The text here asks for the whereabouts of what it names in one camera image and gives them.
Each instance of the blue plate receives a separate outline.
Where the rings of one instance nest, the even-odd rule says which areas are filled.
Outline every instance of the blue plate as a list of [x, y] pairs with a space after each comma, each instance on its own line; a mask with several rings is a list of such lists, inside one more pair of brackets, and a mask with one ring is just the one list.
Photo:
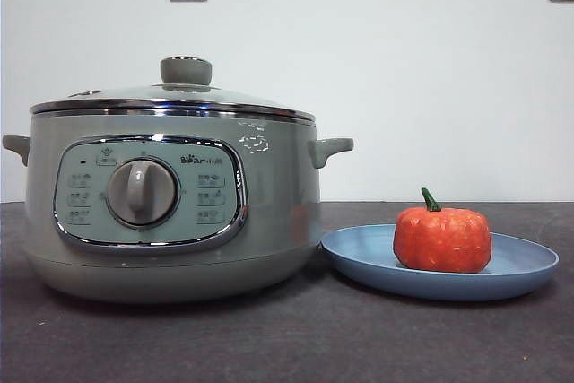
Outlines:
[[549, 248], [493, 233], [492, 257], [478, 274], [408, 269], [393, 253], [394, 224], [357, 226], [329, 232], [323, 249], [335, 268], [381, 291], [430, 300], [502, 300], [546, 283], [558, 264]]

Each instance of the glass lid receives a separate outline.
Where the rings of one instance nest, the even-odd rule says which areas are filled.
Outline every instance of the glass lid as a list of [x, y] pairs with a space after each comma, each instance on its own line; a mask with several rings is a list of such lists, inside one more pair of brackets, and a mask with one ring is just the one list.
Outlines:
[[50, 111], [96, 109], [183, 109], [241, 112], [315, 121], [306, 112], [290, 109], [271, 100], [225, 91], [209, 84], [212, 65], [197, 57], [177, 56], [161, 60], [164, 84], [76, 93], [63, 100], [34, 105], [32, 114]]

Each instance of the dark countertop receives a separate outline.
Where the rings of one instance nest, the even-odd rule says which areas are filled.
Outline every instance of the dark countertop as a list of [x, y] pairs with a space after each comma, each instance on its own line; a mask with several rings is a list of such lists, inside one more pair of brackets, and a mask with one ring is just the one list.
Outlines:
[[[407, 206], [325, 203], [323, 224], [394, 222]], [[4, 204], [2, 382], [573, 382], [574, 203], [457, 206], [556, 251], [551, 281], [513, 300], [417, 300], [346, 279], [318, 251], [226, 300], [105, 304], [44, 287], [22, 253], [23, 204]]]

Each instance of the pumpkin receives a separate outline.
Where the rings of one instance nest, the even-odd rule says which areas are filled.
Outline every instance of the pumpkin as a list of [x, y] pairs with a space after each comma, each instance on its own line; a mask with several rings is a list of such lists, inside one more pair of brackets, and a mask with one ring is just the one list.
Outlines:
[[426, 188], [425, 207], [407, 208], [396, 219], [393, 251], [411, 269], [478, 273], [491, 260], [486, 218], [471, 210], [441, 208]]

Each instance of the green stem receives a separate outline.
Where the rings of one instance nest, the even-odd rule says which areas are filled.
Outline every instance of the green stem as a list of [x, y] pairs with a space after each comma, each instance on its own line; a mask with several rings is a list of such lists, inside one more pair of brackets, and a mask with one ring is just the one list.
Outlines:
[[431, 196], [431, 192], [426, 187], [421, 189], [422, 195], [424, 196], [424, 202], [427, 203], [427, 211], [440, 211], [442, 208], [437, 201], [434, 200], [434, 197]]

